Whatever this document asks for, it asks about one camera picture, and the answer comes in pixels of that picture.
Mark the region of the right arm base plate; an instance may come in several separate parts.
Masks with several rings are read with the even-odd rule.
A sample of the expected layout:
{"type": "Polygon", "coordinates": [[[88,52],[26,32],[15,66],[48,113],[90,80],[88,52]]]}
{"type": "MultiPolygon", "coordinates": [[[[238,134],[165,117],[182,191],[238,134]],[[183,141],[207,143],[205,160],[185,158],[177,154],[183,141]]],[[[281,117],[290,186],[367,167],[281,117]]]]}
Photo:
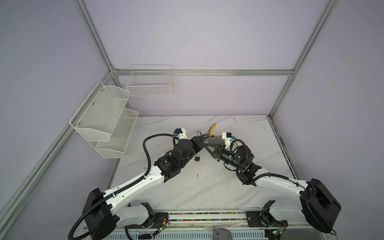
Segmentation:
{"type": "Polygon", "coordinates": [[[288,225],[286,220],[278,221],[269,213],[262,213],[261,211],[246,212],[246,219],[250,228],[254,227],[281,227],[285,228],[288,225]]]}

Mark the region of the aluminium frame structure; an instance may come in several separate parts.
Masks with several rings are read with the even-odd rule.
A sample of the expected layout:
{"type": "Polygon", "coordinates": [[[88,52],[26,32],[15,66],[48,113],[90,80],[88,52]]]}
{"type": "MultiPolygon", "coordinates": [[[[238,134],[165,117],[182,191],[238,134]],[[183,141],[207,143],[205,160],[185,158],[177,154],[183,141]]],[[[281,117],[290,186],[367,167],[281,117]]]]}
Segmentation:
{"type": "MultiPolygon", "coordinates": [[[[101,54],[103,62],[107,66],[107,71],[102,78],[102,83],[108,83],[113,81],[115,85],[119,85],[117,80],[118,76],[127,76],[132,73],[131,70],[124,69],[113,69],[113,66],[107,56],[104,45],[102,44],[101,38],[96,30],[96,26],[92,17],[90,15],[89,9],[85,1],[75,1],[76,8],[79,11],[79,14],[85,23],[85,26],[88,32],[91,35],[91,38],[101,54]]],[[[302,68],[304,62],[306,61],[310,51],[313,49],[315,42],[317,41],[321,31],[324,28],[324,25],[329,20],[332,15],[335,7],[337,6],[338,1],[327,1],[324,9],[322,10],[319,19],[317,20],[303,50],[301,51],[297,62],[295,63],[293,69],[283,70],[283,69],[248,69],[248,70],[174,70],[175,76],[286,76],[287,81],[284,84],[282,91],[279,93],[276,102],[274,103],[271,112],[267,115],[268,118],[272,118],[278,108],[280,107],[283,99],[285,98],[289,88],[296,79],[300,69],[302,68]]],[[[16,192],[7,206],[4,208],[1,213],[1,238],[3,239],[7,233],[12,229],[27,204],[31,200],[33,194],[36,191],[36,188],[43,181],[46,174],[49,172],[50,168],[55,163],[58,155],[61,153],[65,144],[69,141],[70,137],[75,132],[75,128],[70,124],[67,124],[63,131],[60,133],[58,138],[51,145],[49,150],[45,153],[40,162],[36,165],[34,170],[22,184],[20,189],[16,192]]]]}

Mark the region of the black padlock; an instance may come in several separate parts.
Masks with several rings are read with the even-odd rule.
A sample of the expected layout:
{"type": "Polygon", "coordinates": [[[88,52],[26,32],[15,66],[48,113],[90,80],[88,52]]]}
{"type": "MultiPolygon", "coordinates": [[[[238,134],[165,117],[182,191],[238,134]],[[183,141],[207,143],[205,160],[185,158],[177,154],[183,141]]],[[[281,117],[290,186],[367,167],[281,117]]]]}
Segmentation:
{"type": "Polygon", "coordinates": [[[200,156],[199,154],[196,154],[194,160],[195,160],[196,162],[199,162],[199,161],[200,161],[200,158],[201,158],[201,156],[200,156]]]}

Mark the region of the yellow black pliers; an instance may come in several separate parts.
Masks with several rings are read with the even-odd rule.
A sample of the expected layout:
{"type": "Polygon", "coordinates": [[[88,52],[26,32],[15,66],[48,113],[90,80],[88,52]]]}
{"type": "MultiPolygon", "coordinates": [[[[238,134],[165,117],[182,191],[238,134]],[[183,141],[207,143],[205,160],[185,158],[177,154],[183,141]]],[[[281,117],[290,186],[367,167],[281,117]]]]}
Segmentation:
{"type": "Polygon", "coordinates": [[[208,137],[208,138],[210,138],[210,137],[216,137],[216,135],[213,135],[212,134],[212,130],[216,127],[216,123],[215,124],[213,124],[210,128],[209,128],[209,130],[208,130],[208,132],[206,133],[206,136],[208,137]]]}

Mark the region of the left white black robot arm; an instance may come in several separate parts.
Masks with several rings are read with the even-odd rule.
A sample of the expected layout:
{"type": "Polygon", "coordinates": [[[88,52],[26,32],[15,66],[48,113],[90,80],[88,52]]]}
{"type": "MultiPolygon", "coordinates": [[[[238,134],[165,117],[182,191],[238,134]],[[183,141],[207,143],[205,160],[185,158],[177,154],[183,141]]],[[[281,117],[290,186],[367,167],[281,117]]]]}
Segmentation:
{"type": "Polygon", "coordinates": [[[205,138],[203,136],[195,136],[190,140],[179,139],[171,151],[166,152],[164,156],[151,164],[142,175],[114,189],[104,192],[98,188],[92,190],[87,197],[82,215],[68,234],[68,239],[75,239],[75,230],[81,222],[86,223],[88,232],[80,235],[79,240],[86,237],[101,240],[113,232],[118,224],[128,220],[132,220],[135,225],[150,226],[154,220],[155,212],[148,203],[136,208],[139,213],[145,215],[142,221],[134,217],[123,217],[121,210],[141,193],[177,176],[182,168],[204,147],[205,138]]]}

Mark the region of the blue padlock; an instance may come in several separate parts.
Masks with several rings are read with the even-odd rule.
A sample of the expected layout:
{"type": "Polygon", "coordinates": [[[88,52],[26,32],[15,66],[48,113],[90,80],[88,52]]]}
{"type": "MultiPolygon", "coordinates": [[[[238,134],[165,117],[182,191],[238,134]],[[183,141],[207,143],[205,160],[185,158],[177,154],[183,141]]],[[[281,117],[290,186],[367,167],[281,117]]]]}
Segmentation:
{"type": "Polygon", "coordinates": [[[204,144],[205,143],[205,139],[209,136],[207,133],[203,134],[201,131],[197,131],[197,138],[198,140],[204,144]]]}

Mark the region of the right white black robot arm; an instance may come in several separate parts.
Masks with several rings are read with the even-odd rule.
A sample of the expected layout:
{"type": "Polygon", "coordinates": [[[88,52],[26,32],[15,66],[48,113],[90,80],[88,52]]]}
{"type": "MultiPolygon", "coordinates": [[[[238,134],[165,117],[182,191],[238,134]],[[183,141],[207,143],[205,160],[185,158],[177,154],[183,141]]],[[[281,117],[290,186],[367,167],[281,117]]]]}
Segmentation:
{"type": "Polygon", "coordinates": [[[280,224],[286,228],[288,221],[302,222],[322,233],[337,234],[334,224],[342,207],[321,181],[296,180],[267,171],[253,162],[250,148],[238,139],[229,146],[208,144],[206,149],[217,161],[232,166],[231,171],[243,185],[269,189],[296,201],[295,205],[284,205],[269,200],[255,220],[259,225],[268,228],[280,224]]]}

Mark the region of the grey oval felt case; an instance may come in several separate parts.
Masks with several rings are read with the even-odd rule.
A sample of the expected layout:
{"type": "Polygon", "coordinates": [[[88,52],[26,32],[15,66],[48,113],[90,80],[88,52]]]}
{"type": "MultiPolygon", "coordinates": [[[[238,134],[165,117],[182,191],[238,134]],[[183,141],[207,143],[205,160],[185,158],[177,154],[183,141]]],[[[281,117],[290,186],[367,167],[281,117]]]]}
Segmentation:
{"type": "Polygon", "coordinates": [[[210,137],[210,138],[207,138],[206,140],[207,140],[207,141],[208,141],[208,140],[211,140],[211,141],[212,141],[212,140],[223,140],[223,139],[222,139],[222,136],[216,136],[216,137],[210,137]]]}

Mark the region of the grey object at front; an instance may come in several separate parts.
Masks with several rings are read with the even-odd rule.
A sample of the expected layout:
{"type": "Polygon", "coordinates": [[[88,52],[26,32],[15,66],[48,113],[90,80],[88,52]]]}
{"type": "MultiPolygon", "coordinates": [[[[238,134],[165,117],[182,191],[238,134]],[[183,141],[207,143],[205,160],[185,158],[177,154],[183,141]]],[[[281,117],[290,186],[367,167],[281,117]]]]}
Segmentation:
{"type": "Polygon", "coordinates": [[[233,240],[233,234],[225,228],[214,228],[213,240],[233,240]]]}

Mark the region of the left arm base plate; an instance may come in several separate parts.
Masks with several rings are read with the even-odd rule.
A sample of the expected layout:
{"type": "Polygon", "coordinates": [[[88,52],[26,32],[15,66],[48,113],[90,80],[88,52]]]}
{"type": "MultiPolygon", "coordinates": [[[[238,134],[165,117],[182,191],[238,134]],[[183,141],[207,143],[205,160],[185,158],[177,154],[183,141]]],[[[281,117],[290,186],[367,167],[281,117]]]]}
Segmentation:
{"type": "Polygon", "coordinates": [[[164,223],[169,222],[169,213],[167,212],[160,212],[156,213],[154,221],[149,226],[149,229],[159,229],[164,225],[164,223]]]}

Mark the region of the front aluminium rail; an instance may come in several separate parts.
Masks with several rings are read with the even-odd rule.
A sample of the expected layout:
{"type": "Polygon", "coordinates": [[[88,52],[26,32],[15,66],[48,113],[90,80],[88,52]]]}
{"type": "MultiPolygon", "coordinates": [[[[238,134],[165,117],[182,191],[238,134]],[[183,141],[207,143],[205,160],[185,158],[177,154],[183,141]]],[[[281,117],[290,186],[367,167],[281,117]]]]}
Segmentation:
{"type": "Polygon", "coordinates": [[[249,211],[169,211],[169,222],[159,229],[140,225],[117,227],[102,240],[213,240],[214,228],[232,232],[233,240],[335,240],[334,234],[322,233],[309,224],[288,221],[285,228],[250,228],[249,211]]]}

